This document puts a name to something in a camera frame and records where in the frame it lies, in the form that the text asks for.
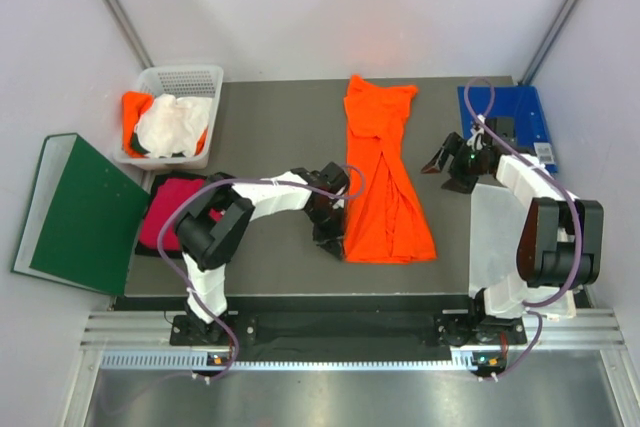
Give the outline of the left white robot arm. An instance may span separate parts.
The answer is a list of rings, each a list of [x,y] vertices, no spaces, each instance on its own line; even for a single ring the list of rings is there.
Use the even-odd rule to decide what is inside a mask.
[[[224,173],[210,177],[173,221],[186,265],[188,325],[205,343],[226,334],[225,267],[249,224],[287,211],[302,211],[316,246],[344,258],[345,209],[350,179],[336,163],[322,170],[297,168],[277,177],[242,181]]]

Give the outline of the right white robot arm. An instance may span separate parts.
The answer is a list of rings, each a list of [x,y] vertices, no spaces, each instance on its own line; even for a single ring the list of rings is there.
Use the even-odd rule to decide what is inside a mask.
[[[462,347],[522,342],[525,314],[550,307],[573,289],[597,280],[603,206],[562,190],[528,150],[496,143],[486,133],[466,140],[452,132],[422,171],[448,172],[443,189],[461,194],[472,193],[480,177],[491,175],[527,210],[514,271],[479,288],[466,313],[435,318],[443,343]]]

